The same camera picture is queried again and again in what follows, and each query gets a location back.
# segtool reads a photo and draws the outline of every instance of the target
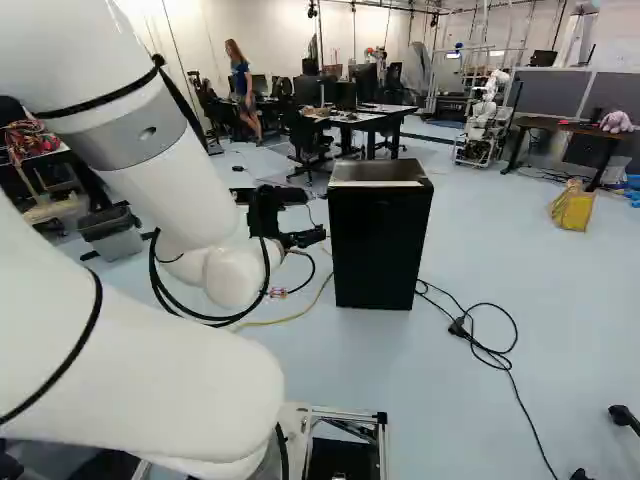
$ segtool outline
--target yellow bag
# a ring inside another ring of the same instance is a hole
[[[570,179],[564,192],[549,205],[553,223],[567,230],[586,231],[595,198],[595,192],[583,191],[582,180]]]

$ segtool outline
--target yellow cable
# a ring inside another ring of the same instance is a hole
[[[318,300],[320,299],[320,295],[322,295],[324,287],[327,286],[327,283],[329,283],[329,280],[331,280],[331,277],[333,277],[333,272],[331,272],[327,276],[327,278],[325,279],[324,283],[320,287],[320,290],[318,290],[318,293],[316,294],[316,298],[314,298],[313,301],[304,310],[302,310],[302,311],[300,311],[298,313],[294,313],[293,315],[289,315],[288,317],[279,318],[278,320],[270,320],[268,322],[247,322],[247,323],[242,323],[242,324],[238,325],[237,328],[235,330],[233,330],[233,332],[234,333],[238,333],[240,330],[242,330],[243,328],[247,328],[247,327],[267,327],[269,325],[277,325],[277,324],[280,324],[280,323],[290,322],[291,320],[295,320],[296,318],[300,318],[301,316],[306,314],[309,310],[311,310],[315,306],[316,303],[318,303]]]

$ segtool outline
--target long hair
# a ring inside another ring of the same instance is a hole
[[[242,51],[240,50],[240,47],[238,47],[238,44],[236,43],[236,41],[233,38],[230,38],[229,40],[226,40],[224,42],[225,46],[229,47],[229,50],[231,51],[231,59],[235,60],[236,62],[246,62],[247,59],[244,57],[244,55],[242,55]]]

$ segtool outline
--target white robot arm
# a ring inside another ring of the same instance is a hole
[[[182,255],[171,273],[223,306],[255,298],[262,250],[221,247],[235,203],[112,1],[24,0],[0,21],[0,93],[157,222],[157,255]],[[101,285],[2,194],[0,225],[0,437],[127,450],[203,480],[255,471],[284,400],[269,352]],[[278,242],[266,249],[279,265]]]

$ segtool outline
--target pink stuffed animal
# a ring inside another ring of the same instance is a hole
[[[600,122],[600,128],[611,133],[633,132],[634,130],[629,115],[620,110],[606,115]]]

